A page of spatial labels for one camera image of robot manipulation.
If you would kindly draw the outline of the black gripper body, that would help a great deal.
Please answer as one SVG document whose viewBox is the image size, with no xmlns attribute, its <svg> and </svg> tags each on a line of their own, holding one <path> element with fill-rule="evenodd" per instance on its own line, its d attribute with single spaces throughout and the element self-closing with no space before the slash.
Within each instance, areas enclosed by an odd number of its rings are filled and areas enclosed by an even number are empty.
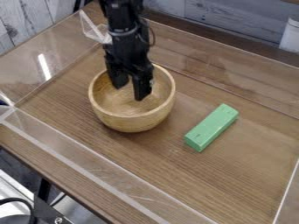
<svg viewBox="0 0 299 224">
<path fill-rule="evenodd" d="M 150 36 L 131 34 L 114 36 L 112 43 L 104 44 L 107 71 L 111 79 L 154 78 L 154 65 L 148 59 Z"/>
</svg>

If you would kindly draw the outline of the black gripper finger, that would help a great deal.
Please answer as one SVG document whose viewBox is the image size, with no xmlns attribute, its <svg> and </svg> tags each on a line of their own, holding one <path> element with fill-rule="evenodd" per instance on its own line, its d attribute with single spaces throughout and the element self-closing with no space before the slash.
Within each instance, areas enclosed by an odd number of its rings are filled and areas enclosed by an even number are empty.
<svg viewBox="0 0 299 224">
<path fill-rule="evenodd" d="M 107 73 L 111 79 L 112 85 L 116 89 L 120 89 L 128 83 L 128 74 L 123 68 L 116 65 L 107 65 Z"/>
<path fill-rule="evenodd" d="M 152 93 L 152 73 L 139 73 L 132 76 L 135 99 L 142 101 Z"/>
</svg>

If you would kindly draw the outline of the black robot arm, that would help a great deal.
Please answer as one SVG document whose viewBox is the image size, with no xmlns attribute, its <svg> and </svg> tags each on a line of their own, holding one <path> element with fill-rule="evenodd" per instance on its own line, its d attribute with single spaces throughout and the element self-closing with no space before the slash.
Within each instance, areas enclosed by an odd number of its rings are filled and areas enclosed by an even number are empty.
<svg viewBox="0 0 299 224">
<path fill-rule="evenodd" d="M 103 45 L 108 77 L 116 89 L 132 81 L 135 99 L 142 101 L 152 93 L 155 70 L 148 59 L 150 27 L 140 16 L 144 0 L 98 1 L 112 38 L 112 43 Z"/>
</svg>

